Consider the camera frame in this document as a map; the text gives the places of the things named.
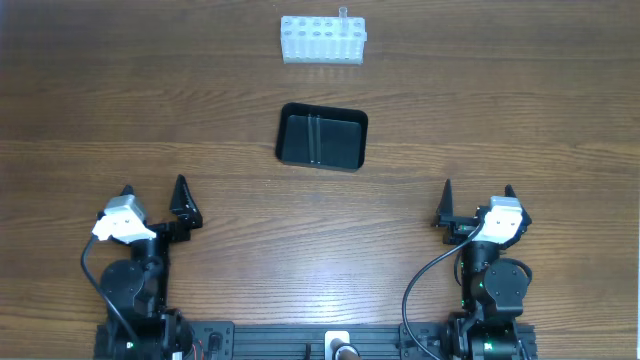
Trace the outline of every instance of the wooden table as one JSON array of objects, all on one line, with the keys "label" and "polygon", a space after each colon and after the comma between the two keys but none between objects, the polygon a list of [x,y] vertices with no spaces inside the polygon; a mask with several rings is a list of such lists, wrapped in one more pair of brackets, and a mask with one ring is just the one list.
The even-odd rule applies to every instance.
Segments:
[{"label": "wooden table", "polygon": [[[338,1],[9,1],[0,21],[0,353],[88,357],[105,306],[79,258],[132,184],[152,222],[182,173],[204,217],[172,248],[194,320],[399,324],[429,227],[513,184],[534,224],[520,321],[543,358],[632,358],[637,330],[640,2],[373,1],[363,66],[283,65],[282,15]],[[291,101],[364,110],[355,174],[274,156]],[[92,269],[128,256],[101,243]],[[460,305],[451,259],[410,318]]]}]

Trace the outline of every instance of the wood grain surface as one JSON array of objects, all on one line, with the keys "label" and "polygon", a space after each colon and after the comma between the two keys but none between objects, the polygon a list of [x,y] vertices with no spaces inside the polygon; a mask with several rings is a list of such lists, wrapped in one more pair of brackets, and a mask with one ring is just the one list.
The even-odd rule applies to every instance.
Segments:
[{"label": "wood grain surface", "polygon": [[[367,19],[363,66],[283,65],[282,15]],[[170,304],[239,324],[399,324],[446,251],[429,221],[510,183],[534,224],[511,257],[542,358],[634,358],[640,2],[56,0],[0,3],[0,356],[86,358],[105,306],[79,258],[132,184],[170,219],[178,173],[205,217],[172,248]],[[291,101],[364,110],[354,174],[274,156]],[[96,246],[96,274],[128,256]],[[451,259],[410,318],[460,304]]]}]

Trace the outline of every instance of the black plastic tray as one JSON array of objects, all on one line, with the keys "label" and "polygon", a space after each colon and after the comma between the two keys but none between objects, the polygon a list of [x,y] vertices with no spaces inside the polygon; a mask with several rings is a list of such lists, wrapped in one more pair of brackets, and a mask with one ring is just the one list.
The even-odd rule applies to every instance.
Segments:
[{"label": "black plastic tray", "polygon": [[360,110],[288,103],[276,156],[288,165],[356,171],[364,164],[368,124]]}]

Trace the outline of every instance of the wooden tabletop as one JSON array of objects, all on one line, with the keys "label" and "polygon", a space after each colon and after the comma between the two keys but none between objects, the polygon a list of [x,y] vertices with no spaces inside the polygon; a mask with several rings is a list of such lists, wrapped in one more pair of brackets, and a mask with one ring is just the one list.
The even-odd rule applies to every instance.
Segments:
[{"label": "wooden tabletop", "polygon": [[[362,66],[283,65],[283,15],[367,21]],[[79,258],[131,184],[170,220],[177,174],[205,218],[171,249],[193,320],[399,324],[449,249],[444,181],[472,215],[512,184],[533,225],[520,322],[542,358],[636,352],[640,2],[9,1],[0,18],[0,355],[92,354],[105,306]],[[288,102],[369,116],[356,173],[274,156]],[[100,243],[99,276],[127,249]],[[452,259],[409,316],[460,306]]]}]

